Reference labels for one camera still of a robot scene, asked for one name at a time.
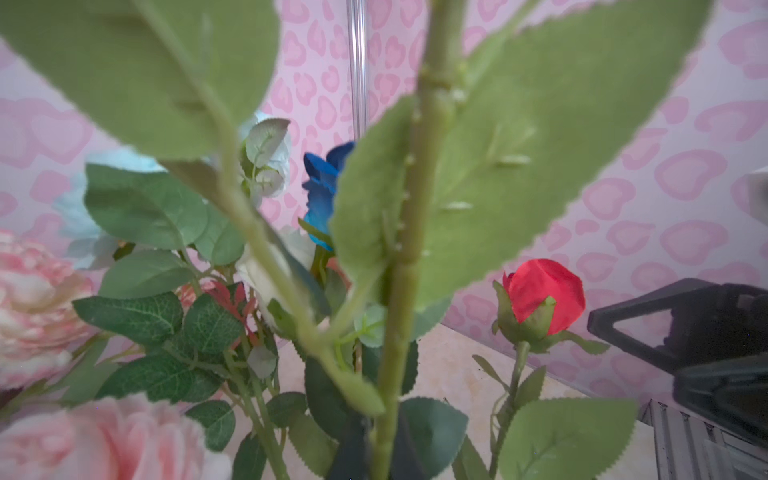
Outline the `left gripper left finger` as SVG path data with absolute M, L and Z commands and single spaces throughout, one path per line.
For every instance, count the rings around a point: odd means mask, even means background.
M 370 420 L 350 413 L 327 480 L 367 480 L 370 459 Z

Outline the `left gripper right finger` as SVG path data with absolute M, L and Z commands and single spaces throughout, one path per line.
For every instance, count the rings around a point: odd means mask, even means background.
M 398 414 L 389 478 L 392 480 L 426 480 L 426 473 L 417 455 L 404 413 Z

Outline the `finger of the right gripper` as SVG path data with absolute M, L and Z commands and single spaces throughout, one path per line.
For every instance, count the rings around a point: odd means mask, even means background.
M 671 316 L 657 346 L 616 327 L 654 313 Z M 686 278 L 592 311 L 588 330 L 671 374 L 679 405 L 756 444 L 766 443 L 766 290 Z

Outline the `white rose stem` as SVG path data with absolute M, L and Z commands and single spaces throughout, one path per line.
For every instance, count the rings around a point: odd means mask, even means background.
M 670 90 L 709 1 L 596 2 L 528 26 L 525 2 L 473 51 L 466 4 L 433 1 L 413 93 L 339 176 L 328 252 L 255 204 L 287 131 L 253 119 L 280 48 L 270 1 L 5 1 L 1 36 L 124 148 L 212 201 L 267 284 L 285 448 L 326 479 L 350 413 L 390 479 L 404 413 L 426 479 L 488 475 L 468 417 L 409 397 L 417 340 L 453 295 L 511 260 L 630 142 Z

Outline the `blue rose stem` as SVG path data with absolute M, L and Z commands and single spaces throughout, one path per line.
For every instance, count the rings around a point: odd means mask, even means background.
M 333 201 L 338 179 L 355 145 L 355 141 L 338 145 L 325 157 L 310 152 L 303 155 L 303 164 L 309 178 L 302 184 L 307 193 L 307 212 L 301 225 L 309 226 L 307 232 L 310 239 L 328 252 L 333 251 L 326 239 L 330 238 L 328 222 L 334 212 Z

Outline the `small mixed roses spray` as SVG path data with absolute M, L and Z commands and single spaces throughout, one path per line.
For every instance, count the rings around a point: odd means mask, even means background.
M 1 389 L 35 398 L 64 388 L 64 406 L 1 428 L 4 479 L 229 479 L 227 454 L 203 426 L 144 391 L 97 398 L 113 371 L 75 312 L 90 280 L 45 246 L 1 234 Z

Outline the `teal peony branch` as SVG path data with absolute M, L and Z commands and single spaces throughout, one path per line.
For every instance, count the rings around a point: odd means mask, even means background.
M 130 148 L 93 155 L 73 189 L 55 203 L 78 268 L 100 270 L 99 290 L 74 304 L 90 325 L 130 341 L 131 349 L 99 362 L 113 371 L 97 398 L 144 391 L 184 404 L 222 450 L 242 412 L 250 421 L 233 471 L 258 479 L 266 467 L 288 475 L 282 454 L 288 430 L 268 406 L 279 395 L 276 302 L 246 263 L 248 250 L 216 205 Z M 258 300 L 263 343 L 251 346 L 242 325 L 200 281 L 242 282 Z

